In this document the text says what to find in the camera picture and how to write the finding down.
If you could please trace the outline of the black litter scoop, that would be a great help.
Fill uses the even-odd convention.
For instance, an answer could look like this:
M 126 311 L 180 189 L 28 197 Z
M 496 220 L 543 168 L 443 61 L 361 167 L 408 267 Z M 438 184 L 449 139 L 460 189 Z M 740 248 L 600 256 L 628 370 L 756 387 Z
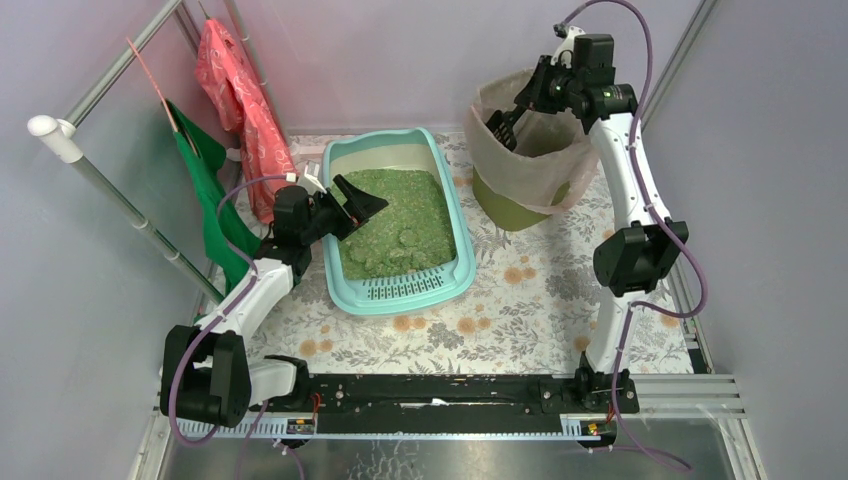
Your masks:
M 518 145 L 515 125 L 526 111 L 527 109 L 523 106 L 516 106 L 514 109 L 506 112 L 495 110 L 485 122 L 485 126 L 492 133 L 495 140 L 508 151 L 514 151 Z

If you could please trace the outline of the teal litter box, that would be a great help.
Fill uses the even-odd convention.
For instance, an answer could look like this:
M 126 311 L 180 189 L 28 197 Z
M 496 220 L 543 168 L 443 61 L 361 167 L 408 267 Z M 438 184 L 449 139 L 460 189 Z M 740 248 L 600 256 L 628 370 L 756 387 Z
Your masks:
M 382 130 L 334 140 L 324 150 L 321 183 L 360 170 L 415 170 L 440 185 L 450 214 L 455 258 L 415 273 L 351 280 L 343 272 L 339 242 L 322 241 L 329 295 L 341 310 L 358 316 L 394 316 L 430 308 L 463 294 L 473 283 L 476 260 L 450 166 L 431 133 L 423 128 Z

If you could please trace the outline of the bin with plastic liner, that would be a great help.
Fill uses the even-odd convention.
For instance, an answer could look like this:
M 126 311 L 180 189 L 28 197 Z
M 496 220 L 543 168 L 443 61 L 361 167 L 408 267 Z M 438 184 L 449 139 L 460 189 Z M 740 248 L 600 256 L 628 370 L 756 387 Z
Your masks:
M 512 151 L 496 140 L 485 122 L 497 110 L 512 109 L 531 75 L 530 69 L 519 70 L 479 87 L 463 122 L 474 197 L 497 227 L 510 232 L 574 207 L 600 163 L 581 122 L 569 112 L 524 113 Z

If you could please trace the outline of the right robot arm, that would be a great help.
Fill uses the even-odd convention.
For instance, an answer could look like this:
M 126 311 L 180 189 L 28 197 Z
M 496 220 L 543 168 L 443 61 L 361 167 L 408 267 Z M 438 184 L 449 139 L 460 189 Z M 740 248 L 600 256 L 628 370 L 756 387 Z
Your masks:
M 593 254 L 598 282 L 606 287 L 597 338 L 582 354 L 570 397 L 586 407 L 614 397 L 626 385 L 623 365 L 629 337 L 626 317 L 675 264 L 689 231 L 674 221 L 652 179 L 641 140 L 633 88 L 615 81 L 614 40 L 570 28 L 552 56 L 539 58 L 514 109 L 492 130 L 509 150 L 517 146 L 513 127 L 527 112 L 569 111 L 600 154 L 611 195 L 615 232 Z

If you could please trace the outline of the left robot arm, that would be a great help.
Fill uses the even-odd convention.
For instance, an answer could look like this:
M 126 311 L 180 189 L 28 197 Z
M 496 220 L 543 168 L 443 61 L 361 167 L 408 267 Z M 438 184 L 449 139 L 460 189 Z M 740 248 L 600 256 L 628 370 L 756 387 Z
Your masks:
M 309 397 L 306 362 L 281 355 L 250 361 L 246 343 L 300 283 L 314 243 L 326 236 L 345 240 L 388 205 L 342 175 L 329 187 L 302 175 L 279 189 L 269 232 L 247 257 L 245 276 L 212 313 L 166 337 L 160 409 L 170 422 L 235 427 L 254 405 L 273 399 L 303 405 Z

